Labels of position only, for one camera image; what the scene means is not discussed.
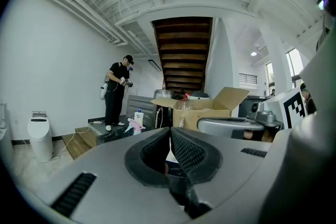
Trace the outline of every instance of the white shoe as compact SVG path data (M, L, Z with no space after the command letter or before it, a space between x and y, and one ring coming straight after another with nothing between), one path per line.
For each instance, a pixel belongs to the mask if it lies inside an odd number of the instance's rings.
M124 123L122 123L122 122L119 122L119 123L114 123L114 125L125 126L125 124L124 124Z

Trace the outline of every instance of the toilet seat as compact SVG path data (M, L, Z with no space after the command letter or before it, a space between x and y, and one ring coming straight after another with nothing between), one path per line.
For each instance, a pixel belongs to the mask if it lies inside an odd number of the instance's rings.
M42 141L50 129L49 120L46 117L32 117L27 129L30 139Z

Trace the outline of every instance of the person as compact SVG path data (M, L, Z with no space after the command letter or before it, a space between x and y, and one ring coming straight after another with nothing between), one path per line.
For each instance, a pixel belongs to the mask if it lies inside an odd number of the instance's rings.
M307 114L314 114L316 112L316 106L314 104L314 101L309 93L309 91L306 88L306 85L303 83L300 86L300 90L302 92L302 95L304 97L304 101L306 103L306 110L307 110Z
M124 90L126 82L121 80L125 78L127 81L130 74L127 66L133 63L133 57L126 55L122 62L114 63L107 73L109 78L107 92L105 96L105 125L106 131L111 131L111 125L124 126L125 124L119 121L119 115L122 107L122 99L124 98Z

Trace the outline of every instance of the staircase underside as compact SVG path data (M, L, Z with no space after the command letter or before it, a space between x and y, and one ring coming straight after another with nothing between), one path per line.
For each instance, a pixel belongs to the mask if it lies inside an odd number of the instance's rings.
M212 18L169 18L153 26L166 88L176 93L203 90Z

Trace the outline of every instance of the spray bottle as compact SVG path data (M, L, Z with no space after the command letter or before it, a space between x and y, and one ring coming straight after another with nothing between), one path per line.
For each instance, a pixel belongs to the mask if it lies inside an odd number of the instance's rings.
M143 113L141 112L141 108L139 108L139 110L134 113L134 120L140 125L142 125Z
M139 124L135 120L128 118L127 119L130 122L130 125L128 125L128 128L126 129L125 133L128 132L131 128L134 128L134 135L135 134L141 134L141 129L146 129L142 124Z

